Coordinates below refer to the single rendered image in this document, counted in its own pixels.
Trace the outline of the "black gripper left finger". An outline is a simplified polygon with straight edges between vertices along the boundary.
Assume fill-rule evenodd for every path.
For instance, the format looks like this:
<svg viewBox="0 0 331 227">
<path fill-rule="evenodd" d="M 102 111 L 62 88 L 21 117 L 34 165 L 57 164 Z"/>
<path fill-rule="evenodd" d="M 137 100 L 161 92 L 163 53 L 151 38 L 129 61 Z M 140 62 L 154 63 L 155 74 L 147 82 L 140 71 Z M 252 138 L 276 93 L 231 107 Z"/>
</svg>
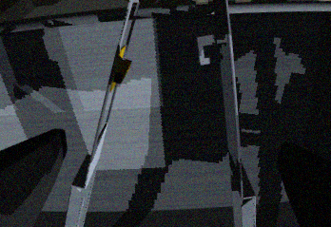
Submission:
<svg viewBox="0 0 331 227">
<path fill-rule="evenodd" d="M 33 227 L 67 153 L 66 132 L 51 129 L 0 150 L 0 227 Z"/>
</svg>

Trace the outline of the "grey rectangular tray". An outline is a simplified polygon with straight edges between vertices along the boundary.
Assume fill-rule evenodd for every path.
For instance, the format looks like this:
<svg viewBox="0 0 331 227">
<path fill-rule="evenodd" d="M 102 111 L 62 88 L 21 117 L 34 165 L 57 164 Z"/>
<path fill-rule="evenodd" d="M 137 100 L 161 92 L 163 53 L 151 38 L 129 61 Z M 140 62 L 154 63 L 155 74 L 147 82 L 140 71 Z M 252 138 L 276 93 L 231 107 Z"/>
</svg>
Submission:
<svg viewBox="0 0 331 227">
<path fill-rule="evenodd" d="M 67 153 L 33 227 L 65 227 L 92 153 L 126 9 L 0 25 L 0 150 L 51 129 Z M 228 3 L 240 160 L 257 227 L 301 227 L 277 157 L 293 143 L 331 161 L 331 0 Z M 138 8 L 82 227 L 234 227 L 213 4 Z"/>
</svg>

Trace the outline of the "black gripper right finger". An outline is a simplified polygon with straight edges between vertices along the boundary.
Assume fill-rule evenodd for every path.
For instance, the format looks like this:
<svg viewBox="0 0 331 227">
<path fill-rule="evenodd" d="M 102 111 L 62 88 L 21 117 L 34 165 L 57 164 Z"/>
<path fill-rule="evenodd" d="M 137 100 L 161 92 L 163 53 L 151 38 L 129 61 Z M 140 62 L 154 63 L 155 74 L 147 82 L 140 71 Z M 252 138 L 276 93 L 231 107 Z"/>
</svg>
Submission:
<svg viewBox="0 0 331 227">
<path fill-rule="evenodd" d="M 301 227 L 331 227 L 331 161 L 293 143 L 277 157 L 285 193 Z"/>
</svg>

